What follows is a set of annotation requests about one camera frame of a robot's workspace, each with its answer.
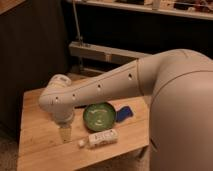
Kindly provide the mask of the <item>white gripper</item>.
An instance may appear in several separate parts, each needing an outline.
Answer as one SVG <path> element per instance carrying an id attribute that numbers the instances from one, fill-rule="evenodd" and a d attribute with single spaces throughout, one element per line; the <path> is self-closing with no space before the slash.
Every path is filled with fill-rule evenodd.
<path id="1" fill-rule="evenodd" d="M 53 115 L 54 122 L 60 127 L 59 133 L 63 143 L 67 143 L 71 140 L 71 123 L 74 120 L 73 113 L 59 114 L 56 113 Z"/>

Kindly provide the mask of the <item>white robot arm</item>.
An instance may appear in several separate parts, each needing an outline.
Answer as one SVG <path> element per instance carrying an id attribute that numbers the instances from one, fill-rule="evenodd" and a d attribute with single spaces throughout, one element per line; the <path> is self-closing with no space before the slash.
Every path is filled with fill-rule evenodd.
<path id="1" fill-rule="evenodd" d="M 55 75 L 39 97 L 59 125 L 77 106 L 148 96 L 150 171 L 213 171 L 213 59 L 174 49 L 73 85 Z"/>

